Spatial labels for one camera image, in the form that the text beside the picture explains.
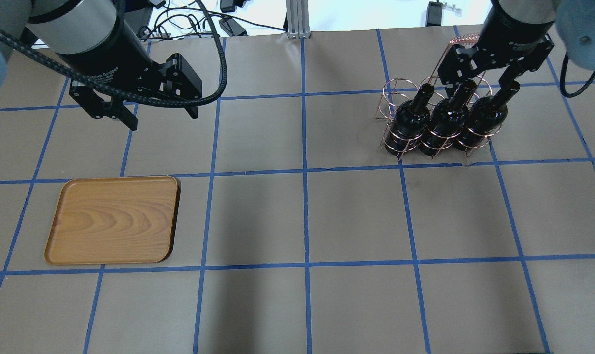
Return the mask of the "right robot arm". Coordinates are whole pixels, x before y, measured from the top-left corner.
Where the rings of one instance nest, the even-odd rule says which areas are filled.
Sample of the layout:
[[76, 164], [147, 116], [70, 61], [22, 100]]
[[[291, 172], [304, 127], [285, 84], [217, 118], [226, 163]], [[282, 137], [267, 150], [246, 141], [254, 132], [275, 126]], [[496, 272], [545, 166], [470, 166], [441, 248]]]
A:
[[554, 28], [573, 62], [595, 78], [595, 0], [493, 0], [473, 45], [449, 45], [436, 71], [443, 85], [456, 87], [489, 70], [502, 68], [504, 89], [525, 72], [538, 70], [555, 47]]

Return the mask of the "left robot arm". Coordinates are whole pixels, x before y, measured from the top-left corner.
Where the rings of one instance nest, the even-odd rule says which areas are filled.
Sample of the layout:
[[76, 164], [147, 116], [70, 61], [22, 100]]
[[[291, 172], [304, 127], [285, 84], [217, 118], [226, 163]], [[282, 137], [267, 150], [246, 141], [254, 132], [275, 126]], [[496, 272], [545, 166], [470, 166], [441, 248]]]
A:
[[[140, 42], [162, 0], [0, 0], [0, 32], [31, 49], [41, 40], [70, 67], [100, 85], [135, 94], [144, 104], [185, 102], [198, 117], [199, 75], [179, 53], [152, 60]], [[0, 88], [15, 46], [0, 41]]]

